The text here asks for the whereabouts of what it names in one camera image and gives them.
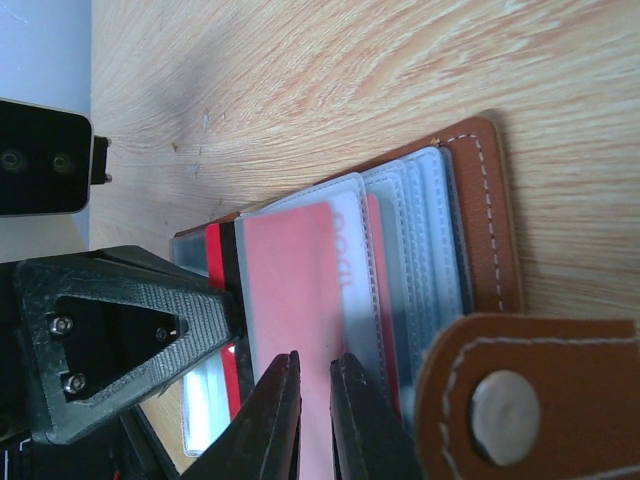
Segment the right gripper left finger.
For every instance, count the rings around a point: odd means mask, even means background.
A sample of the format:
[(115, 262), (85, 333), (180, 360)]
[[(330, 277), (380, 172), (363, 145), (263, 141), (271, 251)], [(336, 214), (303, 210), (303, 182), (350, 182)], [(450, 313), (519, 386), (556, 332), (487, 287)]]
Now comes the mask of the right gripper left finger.
[(278, 354), (223, 434), (181, 477), (297, 479), (301, 405), (299, 354)]

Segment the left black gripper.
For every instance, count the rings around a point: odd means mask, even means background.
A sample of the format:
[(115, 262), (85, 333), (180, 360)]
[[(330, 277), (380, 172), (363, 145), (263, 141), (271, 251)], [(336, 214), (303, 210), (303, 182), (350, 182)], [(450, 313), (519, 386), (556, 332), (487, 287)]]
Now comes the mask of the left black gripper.
[(242, 331), (229, 292), (138, 246), (2, 264), (2, 478), (178, 478), (135, 405)]

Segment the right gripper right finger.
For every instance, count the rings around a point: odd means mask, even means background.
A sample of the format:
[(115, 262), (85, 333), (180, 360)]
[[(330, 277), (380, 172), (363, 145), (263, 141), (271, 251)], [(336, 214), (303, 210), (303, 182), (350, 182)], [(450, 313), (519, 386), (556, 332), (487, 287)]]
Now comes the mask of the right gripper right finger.
[(421, 479), (413, 440), (358, 359), (331, 362), (330, 412), (337, 479)]

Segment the red credit card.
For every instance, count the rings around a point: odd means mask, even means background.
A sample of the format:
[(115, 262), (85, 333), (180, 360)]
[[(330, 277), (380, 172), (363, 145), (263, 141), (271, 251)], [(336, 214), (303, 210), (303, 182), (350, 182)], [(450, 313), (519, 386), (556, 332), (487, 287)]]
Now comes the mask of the red credit card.
[(334, 476), (329, 368), (344, 351), (333, 212), (319, 202), (205, 229), (210, 281), (240, 296), (254, 376), (297, 351), (303, 479)]

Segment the brown leather card holder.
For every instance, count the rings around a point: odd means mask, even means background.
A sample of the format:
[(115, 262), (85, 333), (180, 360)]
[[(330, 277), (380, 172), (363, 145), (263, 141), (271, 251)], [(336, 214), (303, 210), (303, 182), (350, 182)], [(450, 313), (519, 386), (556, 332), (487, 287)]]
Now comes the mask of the brown leather card holder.
[[(210, 286), (205, 229), (319, 202), (333, 212), (343, 344), (413, 440), (421, 479), (635, 479), (639, 325), (527, 315), (502, 150), (472, 117), (252, 213), (177, 234)], [(185, 379), (195, 461), (259, 382), (243, 335)]]

